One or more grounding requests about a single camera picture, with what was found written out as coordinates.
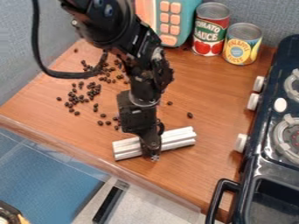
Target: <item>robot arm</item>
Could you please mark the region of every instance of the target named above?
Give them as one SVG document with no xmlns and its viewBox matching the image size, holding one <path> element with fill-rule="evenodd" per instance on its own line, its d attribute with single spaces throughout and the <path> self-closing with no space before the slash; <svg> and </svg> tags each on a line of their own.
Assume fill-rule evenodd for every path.
<svg viewBox="0 0 299 224">
<path fill-rule="evenodd" d="M 32 1 L 33 6 L 38 4 L 37 0 Z M 138 135 L 143 154 L 155 159 L 161 150 L 160 136 L 163 133 L 163 124 L 156 119 L 156 105 L 173 81 L 173 70 L 164 57 L 160 38 L 135 14 L 131 1 L 60 0 L 62 8 L 79 22 L 81 35 L 92 45 L 104 49 L 101 62 L 105 61 L 108 52 L 122 60 L 131 85 L 130 91 L 117 95 L 122 131 Z M 34 35 L 37 33 L 33 31 L 33 51 L 37 50 Z M 39 52 L 35 58 L 40 62 Z M 59 77 L 56 71 L 43 71 L 57 78 L 65 78 Z M 67 78 L 93 75 L 70 73 Z"/>
</svg>

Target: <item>black stove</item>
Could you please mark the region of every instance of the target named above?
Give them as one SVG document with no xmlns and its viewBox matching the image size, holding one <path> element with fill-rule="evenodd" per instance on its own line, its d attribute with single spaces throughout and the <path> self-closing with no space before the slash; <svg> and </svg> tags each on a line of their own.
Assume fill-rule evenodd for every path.
<svg viewBox="0 0 299 224">
<path fill-rule="evenodd" d="M 234 193 L 226 223 L 299 224 L 299 35 L 279 44 L 254 90 L 247 105 L 256 110 L 253 127 L 236 143 L 244 154 L 240 182 L 218 182 L 206 224 L 214 223 L 224 192 Z"/>
</svg>

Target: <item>oven door handle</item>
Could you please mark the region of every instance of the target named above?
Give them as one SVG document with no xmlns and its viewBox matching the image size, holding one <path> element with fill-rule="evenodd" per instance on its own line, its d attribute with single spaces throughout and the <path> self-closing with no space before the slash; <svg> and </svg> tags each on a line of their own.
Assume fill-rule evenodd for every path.
<svg viewBox="0 0 299 224">
<path fill-rule="evenodd" d="M 214 194 L 212 196 L 212 201 L 208 210 L 208 213 L 205 218 L 205 224 L 214 224 L 216 213 L 219 209 L 219 204 L 222 200 L 224 192 L 236 193 L 240 190 L 240 184 L 233 182 L 229 179 L 221 179 L 216 185 Z"/>
</svg>

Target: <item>tin can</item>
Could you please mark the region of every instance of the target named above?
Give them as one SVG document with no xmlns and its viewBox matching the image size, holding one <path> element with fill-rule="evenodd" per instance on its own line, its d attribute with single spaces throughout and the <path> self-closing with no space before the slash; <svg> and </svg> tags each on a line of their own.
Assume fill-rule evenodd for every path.
<svg viewBox="0 0 299 224">
<path fill-rule="evenodd" d="M 255 24 L 233 24 L 228 28 L 222 55 L 234 65 L 249 65 L 257 58 L 261 40 L 261 29 Z"/>
<path fill-rule="evenodd" d="M 230 11 L 222 3 L 203 3 L 196 10 L 192 50 L 201 55 L 222 53 Z"/>
</svg>

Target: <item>can label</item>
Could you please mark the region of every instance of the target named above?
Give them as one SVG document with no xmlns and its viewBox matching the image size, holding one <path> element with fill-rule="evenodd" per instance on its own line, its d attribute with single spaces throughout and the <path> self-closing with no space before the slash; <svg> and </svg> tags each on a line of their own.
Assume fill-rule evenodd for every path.
<svg viewBox="0 0 299 224">
<path fill-rule="evenodd" d="M 229 18 L 208 20 L 197 17 L 193 35 L 193 51 L 205 56 L 221 54 Z"/>
<path fill-rule="evenodd" d="M 234 65 L 248 65 L 256 60 L 260 45 L 261 38 L 245 41 L 227 35 L 223 57 Z"/>
</svg>

